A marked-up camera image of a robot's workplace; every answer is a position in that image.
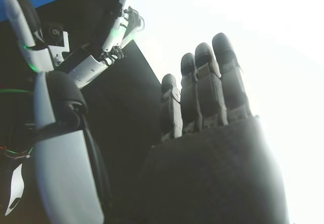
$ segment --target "white background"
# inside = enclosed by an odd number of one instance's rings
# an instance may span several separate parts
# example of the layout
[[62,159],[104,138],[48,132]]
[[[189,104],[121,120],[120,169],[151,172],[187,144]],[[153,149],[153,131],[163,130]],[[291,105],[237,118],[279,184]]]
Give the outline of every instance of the white background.
[[291,223],[324,223],[324,0],[130,0],[136,39],[161,81],[201,42],[224,32],[285,180]]

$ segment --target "bright white ceiling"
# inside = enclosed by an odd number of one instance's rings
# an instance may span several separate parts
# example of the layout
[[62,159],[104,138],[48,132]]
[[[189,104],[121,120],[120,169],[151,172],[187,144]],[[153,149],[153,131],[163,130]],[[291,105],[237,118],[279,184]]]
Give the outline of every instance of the bright white ceiling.
[[136,39],[161,81],[180,87],[180,61],[224,32],[285,179],[291,223],[324,223],[324,0],[130,0]]

